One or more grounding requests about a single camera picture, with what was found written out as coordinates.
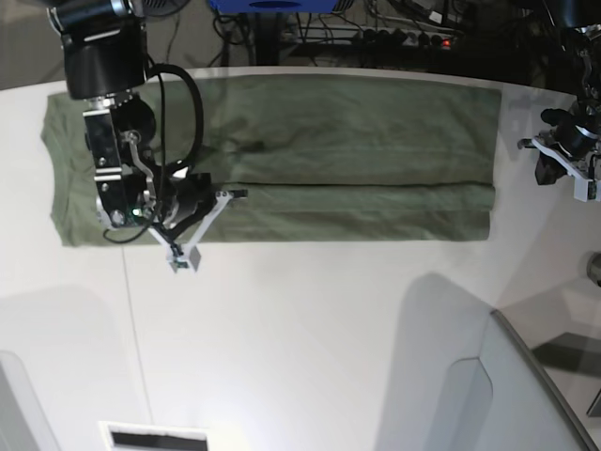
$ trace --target white panel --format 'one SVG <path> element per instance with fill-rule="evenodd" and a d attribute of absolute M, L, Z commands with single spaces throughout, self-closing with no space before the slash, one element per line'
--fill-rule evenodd
<path fill-rule="evenodd" d="M 101 451 L 98 420 L 150 421 L 118 249 L 67 249 L 39 136 L 63 83 L 0 92 L 0 350 L 23 360 L 62 451 Z"/>
<path fill-rule="evenodd" d="M 300 70 L 198 70 L 196 75 L 249 71 Z M 336 73 L 498 86 L 384 70 Z M 519 139 L 545 127 L 539 118 L 543 108 L 568 105 L 562 94 L 503 88 L 498 198 L 485 242 L 212 243 L 201 245 L 199 274 L 177 276 L 161 248 L 127 248 L 156 420 L 223 432 L 228 440 L 217 451 L 421 449 L 444 374 L 463 354 L 453 345 L 461 335 L 457 328 L 438 338 L 440 346 L 447 340 L 450 346 L 442 360 L 401 331 L 414 331 L 404 300 L 412 296 L 408 288 L 438 272 L 461 287 L 441 302 L 457 302 L 465 291 L 490 304 L 499 301 L 539 234 L 552 229 L 547 218 L 558 202 L 575 202 L 562 194 L 572 192 L 571 180 L 538 187 L 536 154 L 516 148 Z M 586 241 L 594 233 L 592 228 L 570 240 Z M 555 237 L 566 239 L 560 230 Z M 543 287 L 536 279 L 530 283 Z M 424 327 L 439 336 L 427 323 Z M 422 352 L 422 360 L 418 365 L 403 360 L 399 347 L 413 349 L 414 357 Z"/>
<path fill-rule="evenodd" d="M 493 385 L 493 403 L 479 451 L 579 451 L 553 401 L 499 324 L 488 323 L 480 354 Z"/>

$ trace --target white tabletop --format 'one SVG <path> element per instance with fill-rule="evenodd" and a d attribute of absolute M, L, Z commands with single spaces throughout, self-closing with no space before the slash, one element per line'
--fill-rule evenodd
<path fill-rule="evenodd" d="M 601 249 L 601 209 L 574 200 L 570 179 L 538 187 L 536 155 L 516 148 L 544 128 L 542 109 L 567 107 L 568 96 L 386 70 L 236 68 L 194 75 L 251 73 L 500 89 L 490 239 L 202 244 L 200 272 L 177 276 L 157 246 L 64 248 L 50 220 L 54 176 L 39 135 L 46 97 L 65 85 L 0 92 L 0 350 L 23 360 L 64 451 L 100 451 L 99 420 L 208 428 L 218 451 L 376 449 L 394 386 L 390 370 L 398 365 L 399 328 L 407 320 L 404 298 L 429 274 L 447 282 L 430 299 L 449 298 L 450 305 L 449 287 L 494 306 L 554 293 L 569 308 L 565 318 L 552 318 L 551 328 L 536 329 L 543 307 L 508 310 L 519 332 L 532 332 L 532 343 L 562 332 L 567 319 L 601 323 L 599 292 L 581 274 L 583 256 Z M 418 432 L 427 429 L 436 401 L 427 394 L 440 388 L 450 359 L 477 352 L 469 338 L 484 326 L 482 314 L 473 315 L 462 319 L 463 331 L 427 335 L 429 349 L 446 342 L 447 360 L 437 353 L 437 371 L 409 372 L 403 381 L 420 403 L 413 408 L 424 412 L 399 429 L 411 446 L 404 449 L 424 444 Z M 414 345 L 416 352 L 425 346 Z"/>

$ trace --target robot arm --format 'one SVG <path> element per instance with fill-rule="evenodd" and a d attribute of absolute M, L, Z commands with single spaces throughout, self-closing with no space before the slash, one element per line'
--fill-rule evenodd
<path fill-rule="evenodd" d="M 146 24 L 141 0 L 51 0 L 48 15 L 60 35 L 69 94 L 87 101 L 85 140 L 96 167 L 97 210 L 105 238 L 125 243 L 147 230 L 167 249 L 176 271 L 197 269 L 195 245 L 212 221 L 244 192 L 221 192 L 210 174 L 193 173 L 202 151 L 204 113 L 194 79 L 184 69 L 154 64 L 146 52 Z M 134 89 L 147 79 L 171 74 L 183 80 L 193 101 L 196 132 L 188 155 L 167 163 L 162 132 L 162 160 L 150 148 L 157 125 L 150 107 Z M 192 240 L 177 240 L 197 226 Z M 141 227 L 131 239 L 116 241 L 110 230 Z"/>
<path fill-rule="evenodd" d="M 601 156 L 601 4 L 543 0 L 540 6 L 578 78 L 577 99 L 569 111 L 543 111 L 541 118 L 550 130 L 522 139 L 518 146 L 539 150 L 535 173 L 539 185 L 569 175 L 575 179 L 576 199 L 601 201 L 597 167 Z"/>

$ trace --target white bracket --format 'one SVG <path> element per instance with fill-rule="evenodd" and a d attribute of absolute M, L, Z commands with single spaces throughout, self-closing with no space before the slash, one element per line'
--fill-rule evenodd
<path fill-rule="evenodd" d="M 190 240 L 185 244 L 181 244 L 177 250 L 174 249 L 157 230 L 152 227 L 148 230 L 150 234 L 167 249 L 167 262 L 174 272 L 177 272 L 177 270 L 180 269 L 190 268 L 195 272 L 198 271 L 200 265 L 200 252 L 198 252 L 196 244 L 202 240 L 210 225 L 213 224 L 213 221 L 215 221 L 217 216 L 222 213 L 229 201 L 236 198 L 234 193 L 228 191 L 219 191 L 215 193 L 215 197 L 217 201 L 215 202 L 213 209 L 200 222 Z"/>
<path fill-rule="evenodd" d="M 559 163 L 567 171 L 568 175 L 574 178 L 574 198 L 581 200 L 582 202 L 588 202 L 589 186 L 591 183 L 594 183 L 595 180 L 590 179 L 586 174 L 574 167 L 572 162 L 565 158 L 559 151 L 545 146 L 545 144 L 541 142 L 541 138 L 538 136 L 533 137 L 530 142 L 533 146 L 540 150 L 541 153 L 544 153 L 549 158 L 552 158 Z M 601 201 L 601 193 L 599 193 L 601 182 L 596 182 L 596 188 L 597 194 L 595 200 Z"/>

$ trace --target power strip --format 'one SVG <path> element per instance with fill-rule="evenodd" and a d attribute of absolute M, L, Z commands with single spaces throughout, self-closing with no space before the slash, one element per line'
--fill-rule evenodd
<path fill-rule="evenodd" d="M 294 40 L 298 43 L 307 44 L 335 44 L 351 45 L 358 42 L 363 44 L 382 44 L 403 47 L 432 47 L 441 50 L 451 50 L 454 46 L 454 35 L 420 31 L 405 28 L 373 28 L 347 24 L 310 25 L 302 28 L 302 36 L 297 35 Z"/>

